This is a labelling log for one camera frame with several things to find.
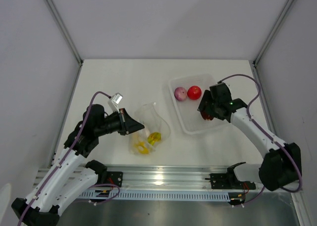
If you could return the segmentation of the dark red apple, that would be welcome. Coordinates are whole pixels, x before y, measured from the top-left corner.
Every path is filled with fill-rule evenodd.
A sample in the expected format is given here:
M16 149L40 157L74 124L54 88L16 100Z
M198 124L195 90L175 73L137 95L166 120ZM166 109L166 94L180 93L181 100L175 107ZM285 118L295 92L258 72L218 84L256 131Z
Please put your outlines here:
M203 118L203 120L206 121L212 121L214 119L214 117L206 112L200 112L201 117Z

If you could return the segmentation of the red tomato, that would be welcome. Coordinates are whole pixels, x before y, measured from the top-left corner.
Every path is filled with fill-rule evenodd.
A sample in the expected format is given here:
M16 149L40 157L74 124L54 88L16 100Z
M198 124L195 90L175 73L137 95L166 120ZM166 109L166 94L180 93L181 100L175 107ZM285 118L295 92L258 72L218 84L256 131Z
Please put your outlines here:
M199 86L191 86L187 91L187 96L190 100L198 100L202 95L202 91Z

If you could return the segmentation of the white perforated plastic basket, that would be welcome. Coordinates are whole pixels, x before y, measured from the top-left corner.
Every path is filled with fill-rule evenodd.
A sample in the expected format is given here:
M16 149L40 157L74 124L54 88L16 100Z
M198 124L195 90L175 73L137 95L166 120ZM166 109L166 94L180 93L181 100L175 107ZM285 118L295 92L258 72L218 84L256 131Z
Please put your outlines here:
M177 87L189 89L191 86L198 86L202 91L215 84L216 81L209 73L196 74L190 76L172 78L168 82L168 87L177 117L182 130L189 135L202 134L208 131L218 131L228 125L227 121L213 119L204 120L198 112L198 106L201 99L184 101L176 100L174 90Z

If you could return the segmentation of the yellow banana bunch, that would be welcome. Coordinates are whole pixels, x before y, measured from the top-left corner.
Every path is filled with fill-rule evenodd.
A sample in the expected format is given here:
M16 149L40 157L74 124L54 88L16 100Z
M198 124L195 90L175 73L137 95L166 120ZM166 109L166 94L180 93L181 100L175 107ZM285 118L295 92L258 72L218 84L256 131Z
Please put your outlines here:
M146 141L138 134L132 136L132 150L135 154L148 155L150 153Z

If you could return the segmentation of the clear polka-dot zip bag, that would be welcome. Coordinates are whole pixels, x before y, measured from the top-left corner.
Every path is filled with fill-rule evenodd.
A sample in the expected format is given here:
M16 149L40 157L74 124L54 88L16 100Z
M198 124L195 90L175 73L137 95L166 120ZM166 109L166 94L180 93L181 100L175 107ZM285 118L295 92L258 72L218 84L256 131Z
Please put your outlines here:
M142 105L139 107L135 113L135 119L145 126L144 129L133 133L130 136L129 141L129 151L132 154L135 154L132 150L132 136L134 134L138 134L142 137L143 140L146 141L147 146L150 149L150 154L156 151L157 147L162 144L164 141L168 139L170 136L170 127L168 123L158 114L156 110L157 104L155 102L151 102L149 104ZM161 133L161 141L156 143L154 146L150 145L147 141L148 136L153 132L160 132Z

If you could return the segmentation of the yellow green bell pepper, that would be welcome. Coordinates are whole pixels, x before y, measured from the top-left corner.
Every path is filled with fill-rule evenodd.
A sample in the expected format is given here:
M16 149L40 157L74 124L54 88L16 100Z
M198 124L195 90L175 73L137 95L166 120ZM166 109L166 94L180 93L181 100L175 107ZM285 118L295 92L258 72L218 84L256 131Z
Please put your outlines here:
M151 133L148 136L147 141L150 145L154 146L156 143L161 141L161 133L160 132Z

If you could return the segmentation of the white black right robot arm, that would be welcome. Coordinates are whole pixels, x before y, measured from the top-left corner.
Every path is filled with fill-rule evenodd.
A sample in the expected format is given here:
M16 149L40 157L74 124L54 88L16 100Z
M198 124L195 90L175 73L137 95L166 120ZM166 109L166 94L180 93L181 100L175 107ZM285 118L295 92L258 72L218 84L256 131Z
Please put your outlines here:
M237 163L228 168L227 184L237 188L244 181L262 184L275 191L295 181L302 184L301 151L297 144L286 143L262 127L241 99L233 99L228 86L221 82L205 90L198 106L202 116L225 120L238 128L263 158L258 164Z

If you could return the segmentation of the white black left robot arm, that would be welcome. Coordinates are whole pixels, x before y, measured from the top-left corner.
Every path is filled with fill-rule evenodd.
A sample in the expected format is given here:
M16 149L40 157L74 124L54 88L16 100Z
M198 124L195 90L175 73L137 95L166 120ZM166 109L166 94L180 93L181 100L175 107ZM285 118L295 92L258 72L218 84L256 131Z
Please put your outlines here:
M107 167L91 160L79 176L68 182L70 175L99 144L99 138L114 132L128 135L144 129L121 108L107 115L102 105L89 105L64 143L56 163L41 182L25 198L16 198L11 207L18 224L27 226L55 226L65 208L82 192L91 187L120 187L109 181Z

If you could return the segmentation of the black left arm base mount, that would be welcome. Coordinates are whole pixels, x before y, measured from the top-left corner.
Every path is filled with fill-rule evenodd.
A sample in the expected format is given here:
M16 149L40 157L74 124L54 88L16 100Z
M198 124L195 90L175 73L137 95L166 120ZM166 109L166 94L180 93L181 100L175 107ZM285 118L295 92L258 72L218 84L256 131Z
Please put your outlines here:
M114 184L119 187L122 186L123 172L121 171L108 171L107 166L96 160L86 163L85 168L91 169L98 176L96 184Z

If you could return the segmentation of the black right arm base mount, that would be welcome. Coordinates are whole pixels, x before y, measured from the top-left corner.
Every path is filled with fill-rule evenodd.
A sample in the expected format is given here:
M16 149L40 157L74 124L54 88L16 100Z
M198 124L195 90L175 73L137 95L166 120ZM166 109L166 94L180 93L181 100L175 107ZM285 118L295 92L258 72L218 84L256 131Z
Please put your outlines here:
M229 166L226 173L210 173L209 178L205 178L205 180L210 182L212 189L255 190L256 185L254 183L250 181L240 181L235 176L234 169L242 164L245 164L245 162Z

